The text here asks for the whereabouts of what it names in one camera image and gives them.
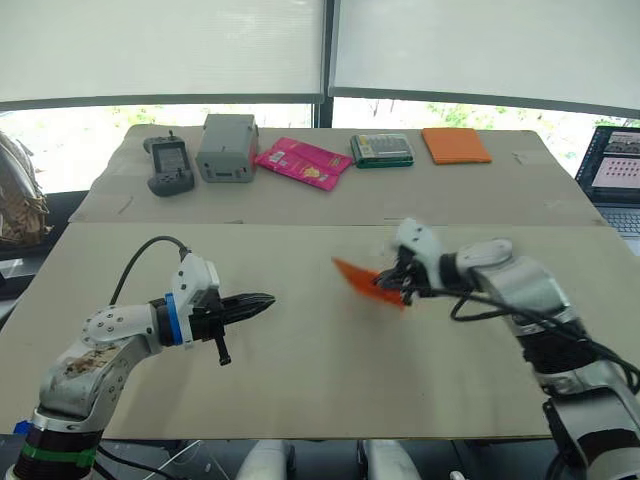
orange cloth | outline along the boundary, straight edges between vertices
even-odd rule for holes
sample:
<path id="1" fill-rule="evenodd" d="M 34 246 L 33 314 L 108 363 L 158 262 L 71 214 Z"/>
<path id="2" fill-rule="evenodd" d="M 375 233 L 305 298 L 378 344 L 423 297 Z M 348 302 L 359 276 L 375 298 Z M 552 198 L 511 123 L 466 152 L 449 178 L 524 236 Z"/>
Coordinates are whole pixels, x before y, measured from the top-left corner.
<path id="1" fill-rule="evenodd" d="M 383 290 L 373 283 L 375 278 L 378 276 L 377 272 L 356 267 L 355 265 L 351 265 L 350 263 L 336 257 L 333 257 L 331 260 L 333 260 L 333 263 L 338 267 L 340 273 L 344 275 L 344 278 L 347 279 L 347 282 L 351 284 L 356 292 L 370 298 L 375 298 L 376 300 L 391 303 L 396 307 L 405 307 L 400 292 Z"/>
<path id="2" fill-rule="evenodd" d="M 438 165 L 491 162 L 491 155 L 473 128 L 423 128 L 422 138 Z"/>

robotic arm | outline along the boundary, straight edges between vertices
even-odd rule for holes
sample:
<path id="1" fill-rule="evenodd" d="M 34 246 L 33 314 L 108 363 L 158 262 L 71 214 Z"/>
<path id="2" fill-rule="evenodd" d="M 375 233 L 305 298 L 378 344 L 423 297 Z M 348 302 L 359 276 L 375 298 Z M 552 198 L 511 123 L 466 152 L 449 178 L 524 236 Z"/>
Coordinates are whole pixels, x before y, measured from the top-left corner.
<path id="1" fill-rule="evenodd" d="M 412 219 L 400 225 L 395 246 L 396 266 L 378 277 L 380 287 L 400 290 L 408 305 L 414 294 L 477 290 L 512 307 L 507 325 L 549 395 L 543 410 L 565 462 L 589 480 L 640 478 L 640 405 L 614 364 L 586 347 L 578 313 L 541 264 L 513 256 L 506 239 L 443 254 L 431 229 Z"/>
<path id="2" fill-rule="evenodd" d="M 96 448 L 131 370 L 163 347 L 213 339 L 220 364 L 231 362 L 224 326 L 257 315 L 275 301 L 263 293 L 221 298 L 213 263 L 188 251 L 171 293 L 145 305 L 111 305 L 81 326 L 80 338 L 56 361 L 40 386 L 14 479 L 89 478 Z"/>

window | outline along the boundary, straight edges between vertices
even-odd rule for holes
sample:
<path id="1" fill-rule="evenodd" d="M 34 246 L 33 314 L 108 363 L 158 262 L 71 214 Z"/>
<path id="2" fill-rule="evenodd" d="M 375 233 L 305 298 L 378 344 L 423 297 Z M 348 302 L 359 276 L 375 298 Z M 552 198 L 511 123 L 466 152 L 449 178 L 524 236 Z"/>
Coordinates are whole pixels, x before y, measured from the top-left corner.
<path id="1" fill-rule="evenodd" d="M 34 153 L 45 193 L 65 192 L 87 190 L 132 125 L 202 125 L 209 113 L 252 113 L 260 127 L 311 127 L 311 105 L 303 104 L 126 105 L 2 112 L 0 130 Z"/>
<path id="2" fill-rule="evenodd" d="M 532 108 L 336 98 L 336 128 L 471 127 L 479 130 L 534 130 L 558 163 L 575 176 L 598 125 L 640 127 L 640 120 Z"/>

